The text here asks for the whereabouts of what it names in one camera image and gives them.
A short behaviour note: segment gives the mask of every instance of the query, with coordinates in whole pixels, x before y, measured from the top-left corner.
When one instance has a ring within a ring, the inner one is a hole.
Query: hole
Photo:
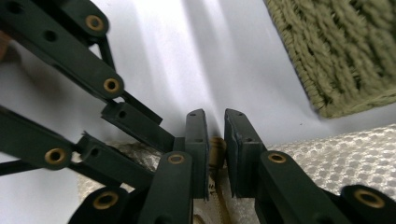
[[[61,159],[61,153],[59,153],[59,152],[53,152],[53,153],[50,154],[50,158],[51,158],[53,161],[58,161],[58,160]]]
[[[354,76],[353,80],[355,81],[356,89],[360,90],[361,89],[361,77],[360,76]]]
[[[102,19],[93,15],[89,15],[87,19],[85,19],[85,24],[94,31],[101,31],[105,28]]]
[[[66,158],[66,153],[61,148],[53,148],[46,153],[44,159],[47,163],[51,165],[59,165],[64,162]]]
[[[333,224],[334,223],[330,217],[322,215],[322,214],[316,214],[314,219],[318,224]]]
[[[23,7],[21,6],[21,4],[16,2],[9,2],[7,4],[7,9],[14,14],[21,14],[23,12]]]
[[[162,215],[159,216],[155,219],[155,224],[171,224],[172,223],[172,218],[170,218],[168,215]]]
[[[105,90],[108,92],[116,92],[120,88],[119,82],[114,78],[108,78],[104,84]]]
[[[111,203],[112,200],[113,200],[112,196],[106,195],[99,199],[99,203]]]
[[[114,90],[114,88],[116,88],[116,83],[113,82],[113,81],[109,81],[109,82],[107,83],[107,87],[108,87],[109,89],[111,89],[111,90]]]
[[[171,161],[173,161],[173,162],[181,161],[181,158],[180,157],[173,157],[173,158],[171,158]]]
[[[91,155],[93,156],[93,157],[97,157],[97,156],[99,156],[99,149],[97,149],[97,148],[94,148],[92,151],[91,151]]]
[[[120,117],[120,119],[125,118],[125,117],[126,117],[126,112],[125,112],[125,111],[121,111],[121,112],[119,113],[119,117]]]
[[[268,159],[270,161],[273,161],[273,162],[276,162],[276,163],[283,163],[283,162],[286,161],[286,157],[284,157],[283,155],[278,154],[278,153],[271,153],[268,156]]]
[[[174,155],[168,157],[168,161],[172,164],[180,164],[180,163],[183,163],[184,157],[179,154],[174,154]]]
[[[312,51],[311,48],[308,48],[308,52],[309,52],[310,55],[314,55],[315,54],[314,51]]]
[[[94,18],[91,20],[91,26],[93,26],[94,28],[97,28],[99,26],[100,22],[97,18]]]
[[[93,201],[93,207],[98,210],[107,209],[119,200],[119,195],[113,191],[105,191],[101,193],[95,201]]]
[[[362,7],[361,1],[352,0],[349,2],[349,4],[352,5],[358,13],[361,11],[361,7]]]
[[[44,38],[49,42],[54,42],[58,36],[53,31],[46,31],[44,32]]]
[[[354,196],[360,203],[363,203],[373,208],[382,208],[385,206],[385,202],[383,199],[366,189],[356,190]]]

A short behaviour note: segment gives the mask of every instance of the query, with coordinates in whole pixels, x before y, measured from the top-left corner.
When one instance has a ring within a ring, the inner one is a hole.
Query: beige textured fabric
[[[265,1],[321,116],[396,101],[396,1]]]
[[[162,155],[161,152],[139,142],[134,142],[134,143],[112,142],[108,144],[112,147],[115,147],[124,155],[133,159],[137,163],[143,165],[150,171],[155,171],[157,169],[158,162],[160,161]],[[78,196],[81,202],[84,201],[84,199],[88,195],[90,195],[90,193],[102,187],[103,187],[102,184],[94,180],[91,180],[85,177],[84,175],[78,175]],[[125,184],[122,184],[121,187],[127,189],[129,192],[133,190],[132,187]]]
[[[396,200],[396,124],[268,149],[291,155],[319,187],[334,194],[362,184]],[[254,200],[231,198],[226,171],[221,184],[233,223],[259,223]]]

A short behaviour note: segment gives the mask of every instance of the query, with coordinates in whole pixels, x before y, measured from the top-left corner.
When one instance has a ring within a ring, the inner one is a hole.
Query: brass rivet
[[[93,31],[102,31],[105,28],[102,19],[97,16],[89,15],[85,19],[85,23],[87,24],[88,28]]]
[[[366,189],[357,189],[354,193],[354,196],[359,202],[373,208],[382,208],[385,206],[383,199]]]
[[[64,162],[66,158],[66,153],[61,148],[53,148],[46,153],[44,156],[47,163],[51,165],[59,165]]]
[[[101,193],[95,201],[93,201],[93,207],[98,210],[107,209],[119,200],[119,195],[113,191],[105,191]]]
[[[175,154],[168,157],[168,161],[172,164],[181,164],[184,162],[184,157],[182,155]]]
[[[108,92],[116,92],[120,88],[120,83],[114,78],[108,78],[103,86]]]
[[[271,153],[268,156],[268,159],[270,161],[276,162],[276,163],[283,163],[286,161],[286,157],[284,157],[283,155],[279,154],[279,153]]]

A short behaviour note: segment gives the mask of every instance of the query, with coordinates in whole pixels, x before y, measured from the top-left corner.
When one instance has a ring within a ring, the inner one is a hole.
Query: white surface
[[[0,161],[9,159],[0,155]],[[35,170],[0,177],[0,223],[67,223],[78,208],[76,175]]]
[[[197,108],[206,112],[210,135],[223,133],[226,108],[243,111],[266,145],[396,122],[396,104],[342,119],[319,118],[262,0],[93,2],[110,20],[109,41],[126,90],[163,117],[162,126],[173,135],[183,135],[186,114]],[[14,52],[12,62],[0,64],[1,105],[73,142],[84,130],[103,141],[130,139],[100,119],[104,103],[26,50],[16,45],[14,48],[20,56]],[[10,192],[0,195],[9,197],[8,202],[13,194],[24,190],[44,197],[62,186],[70,190],[62,192],[73,198],[70,204],[75,204],[75,179],[60,179],[57,175],[57,181],[42,185],[49,178],[52,177],[48,173],[37,177],[26,173],[26,182],[17,177],[1,177],[0,187]],[[20,197],[20,201],[13,202],[20,207],[30,204],[31,198]],[[0,201],[1,208],[7,206],[5,201]],[[23,210],[27,217],[42,214],[37,212],[41,209],[39,203],[34,202],[34,210]],[[64,204],[59,200],[51,202]],[[54,205],[46,212],[52,216],[58,208]],[[55,223],[44,221],[45,216],[40,218],[29,223]]]

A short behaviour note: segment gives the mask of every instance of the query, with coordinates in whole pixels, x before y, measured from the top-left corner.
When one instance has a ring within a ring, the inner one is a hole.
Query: woven texture
[[[343,186],[362,184],[396,200],[396,124],[268,149],[291,155],[319,187],[334,194]],[[226,171],[221,185],[233,223],[260,223],[253,199],[230,197]]]
[[[396,101],[396,1],[266,5],[321,116],[337,118]]]

